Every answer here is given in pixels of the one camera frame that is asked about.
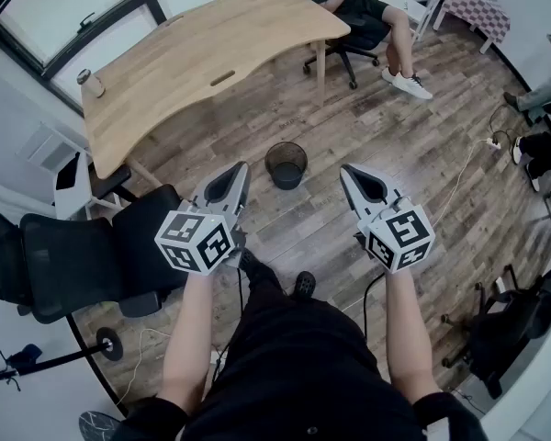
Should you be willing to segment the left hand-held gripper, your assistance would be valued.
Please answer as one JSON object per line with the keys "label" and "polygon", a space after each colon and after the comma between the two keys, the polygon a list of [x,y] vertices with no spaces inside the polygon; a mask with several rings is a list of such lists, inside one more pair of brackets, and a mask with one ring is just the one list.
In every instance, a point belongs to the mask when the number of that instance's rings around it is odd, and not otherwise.
{"label": "left hand-held gripper", "polygon": [[239,264],[246,234],[237,219],[247,204],[250,184],[246,162],[222,166],[195,188],[195,205],[184,200],[167,213],[154,241],[171,268],[210,274],[220,264]]}

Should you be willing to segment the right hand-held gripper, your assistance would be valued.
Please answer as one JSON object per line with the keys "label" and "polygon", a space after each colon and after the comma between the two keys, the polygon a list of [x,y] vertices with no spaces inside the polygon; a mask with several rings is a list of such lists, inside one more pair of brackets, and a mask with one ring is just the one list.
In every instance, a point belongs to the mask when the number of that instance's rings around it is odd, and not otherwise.
{"label": "right hand-held gripper", "polygon": [[428,256],[435,233],[422,206],[409,197],[384,204],[391,195],[400,196],[390,176],[363,164],[343,164],[340,179],[350,209],[359,218],[355,238],[390,274]]}

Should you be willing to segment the black mesh waste bin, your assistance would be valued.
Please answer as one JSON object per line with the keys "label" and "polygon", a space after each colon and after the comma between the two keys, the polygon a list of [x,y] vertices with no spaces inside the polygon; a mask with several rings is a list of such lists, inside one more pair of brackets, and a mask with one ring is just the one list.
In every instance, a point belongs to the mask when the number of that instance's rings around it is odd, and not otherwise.
{"label": "black mesh waste bin", "polygon": [[292,190],[300,184],[306,172],[308,156],[296,143],[281,141],[268,150],[264,166],[276,187]]}

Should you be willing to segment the person's right forearm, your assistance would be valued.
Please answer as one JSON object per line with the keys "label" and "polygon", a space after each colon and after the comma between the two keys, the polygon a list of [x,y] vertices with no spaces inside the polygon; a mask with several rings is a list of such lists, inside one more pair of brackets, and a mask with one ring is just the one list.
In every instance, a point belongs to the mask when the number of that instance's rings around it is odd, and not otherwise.
{"label": "person's right forearm", "polygon": [[387,362],[391,384],[410,402],[440,391],[429,334],[409,269],[386,275]]}

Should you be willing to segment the person's left forearm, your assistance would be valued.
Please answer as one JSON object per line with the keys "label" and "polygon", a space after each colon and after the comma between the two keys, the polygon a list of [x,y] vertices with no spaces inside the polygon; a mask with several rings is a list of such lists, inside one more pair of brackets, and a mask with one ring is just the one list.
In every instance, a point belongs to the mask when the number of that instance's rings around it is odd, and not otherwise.
{"label": "person's left forearm", "polygon": [[213,276],[190,275],[163,360],[158,397],[190,415],[200,404],[210,368]]}

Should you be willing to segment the person's right black shoe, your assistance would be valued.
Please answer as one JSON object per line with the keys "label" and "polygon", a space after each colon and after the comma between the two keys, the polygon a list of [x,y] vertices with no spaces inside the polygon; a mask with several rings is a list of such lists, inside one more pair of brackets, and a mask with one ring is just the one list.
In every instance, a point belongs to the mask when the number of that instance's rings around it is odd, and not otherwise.
{"label": "person's right black shoe", "polygon": [[295,300],[309,300],[316,288],[316,278],[309,271],[301,271],[295,282],[293,298]]}

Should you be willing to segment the light wooden desk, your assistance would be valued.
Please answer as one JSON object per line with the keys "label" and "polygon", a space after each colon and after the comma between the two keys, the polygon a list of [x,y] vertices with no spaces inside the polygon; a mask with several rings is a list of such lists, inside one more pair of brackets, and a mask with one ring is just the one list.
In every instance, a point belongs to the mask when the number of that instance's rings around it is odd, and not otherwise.
{"label": "light wooden desk", "polygon": [[106,92],[81,87],[84,128],[100,178],[127,164],[157,180],[132,152],[184,109],[231,88],[265,63],[311,44],[317,55],[317,101],[324,102],[325,43],[349,26],[311,0],[214,0],[159,25],[94,75]]}

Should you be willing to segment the black mesh office chair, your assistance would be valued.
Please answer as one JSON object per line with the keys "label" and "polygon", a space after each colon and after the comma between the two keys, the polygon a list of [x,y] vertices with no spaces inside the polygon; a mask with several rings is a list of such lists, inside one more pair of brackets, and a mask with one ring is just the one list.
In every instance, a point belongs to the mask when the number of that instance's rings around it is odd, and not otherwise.
{"label": "black mesh office chair", "polygon": [[163,185],[112,219],[56,220],[28,213],[18,224],[0,213],[0,300],[27,309],[44,324],[100,302],[122,314],[157,312],[186,283],[154,237],[182,199]]}

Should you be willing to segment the beige paper cup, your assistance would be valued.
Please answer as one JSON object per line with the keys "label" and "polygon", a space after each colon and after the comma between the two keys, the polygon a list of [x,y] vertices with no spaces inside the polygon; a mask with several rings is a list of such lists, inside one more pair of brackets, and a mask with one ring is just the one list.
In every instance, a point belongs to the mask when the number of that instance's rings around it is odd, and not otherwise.
{"label": "beige paper cup", "polygon": [[99,78],[97,78],[89,69],[83,69],[76,77],[76,82],[96,98],[101,97],[106,89]]}

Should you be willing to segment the black wheeled stand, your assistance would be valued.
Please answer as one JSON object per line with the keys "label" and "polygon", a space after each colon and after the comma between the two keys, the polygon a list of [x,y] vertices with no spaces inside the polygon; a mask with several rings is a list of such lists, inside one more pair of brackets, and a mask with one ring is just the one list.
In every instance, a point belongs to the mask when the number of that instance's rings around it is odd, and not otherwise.
{"label": "black wheeled stand", "polygon": [[42,354],[43,352],[34,344],[26,345],[21,351],[9,357],[4,357],[0,352],[5,363],[5,368],[0,370],[0,381],[5,381],[7,384],[14,381],[17,390],[20,390],[16,378],[56,368],[95,354],[101,354],[107,360],[117,362],[123,357],[124,350],[118,334],[110,328],[103,327],[96,332],[96,344],[86,349],[39,361]]}

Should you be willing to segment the person's black clothing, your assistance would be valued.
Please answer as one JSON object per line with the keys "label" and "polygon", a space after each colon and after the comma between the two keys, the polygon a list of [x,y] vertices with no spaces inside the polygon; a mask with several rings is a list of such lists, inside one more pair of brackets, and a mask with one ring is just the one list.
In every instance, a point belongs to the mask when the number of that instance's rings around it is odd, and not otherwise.
{"label": "person's black clothing", "polygon": [[410,403],[345,313],[295,300],[260,261],[246,276],[225,366],[206,379],[196,409],[188,415],[158,391],[111,441],[488,441],[476,415],[440,388]]}

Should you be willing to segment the white wooden chair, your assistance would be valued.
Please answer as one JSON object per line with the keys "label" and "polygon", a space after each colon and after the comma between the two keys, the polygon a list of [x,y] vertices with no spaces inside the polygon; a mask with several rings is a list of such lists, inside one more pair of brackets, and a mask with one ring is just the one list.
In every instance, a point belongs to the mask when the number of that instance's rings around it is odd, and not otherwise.
{"label": "white wooden chair", "polygon": [[409,20],[417,24],[416,28],[412,28],[412,43],[417,43],[423,36],[423,33],[428,28],[428,25],[433,17],[435,9],[442,0],[430,0],[426,6],[414,1],[405,1],[404,9],[409,16]]}

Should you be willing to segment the checkered cloth table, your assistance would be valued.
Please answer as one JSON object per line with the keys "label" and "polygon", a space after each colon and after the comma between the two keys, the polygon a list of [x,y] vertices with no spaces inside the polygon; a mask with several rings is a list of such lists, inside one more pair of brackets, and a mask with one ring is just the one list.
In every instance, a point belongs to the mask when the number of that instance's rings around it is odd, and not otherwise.
{"label": "checkered cloth table", "polygon": [[486,37],[479,52],[485,54],[494,43],[502,43],[511,29],[511,20],[498,0],[443,0],[434,21],[437,31],[446,14],[467,22],[471,31],[478,28]]}

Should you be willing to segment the black framed window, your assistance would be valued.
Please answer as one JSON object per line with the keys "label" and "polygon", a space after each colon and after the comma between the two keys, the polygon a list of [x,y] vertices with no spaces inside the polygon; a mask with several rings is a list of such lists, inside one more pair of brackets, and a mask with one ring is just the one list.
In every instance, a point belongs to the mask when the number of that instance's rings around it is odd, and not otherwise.
{"label": "black framed window", "polygon": [[0,49],[42,87],[81,114],[64,72],[88,46],[135,12],[166,21],[159,0],[0,0]]}

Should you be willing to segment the dark patterned round board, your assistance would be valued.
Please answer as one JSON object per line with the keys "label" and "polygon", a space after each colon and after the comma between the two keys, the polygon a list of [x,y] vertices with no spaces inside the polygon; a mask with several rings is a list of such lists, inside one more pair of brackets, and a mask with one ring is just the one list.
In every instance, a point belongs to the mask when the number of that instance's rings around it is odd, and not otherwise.
{"label": "dark patterned round board", "polygon": [[120,421],[104,413],[88,411],[79,416],[78,424],[84,441],[111,441]]}

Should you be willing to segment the white wall vent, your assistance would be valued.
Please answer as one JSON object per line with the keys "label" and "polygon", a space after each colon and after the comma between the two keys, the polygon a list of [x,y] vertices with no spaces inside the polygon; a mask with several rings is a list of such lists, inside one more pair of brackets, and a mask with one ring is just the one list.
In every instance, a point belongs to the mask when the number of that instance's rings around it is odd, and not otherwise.
{"label": "white wall vent", "polygon": [[43,123],[17,151],[23,160],[52,174],[57,174],[76,154],[67,138]]}

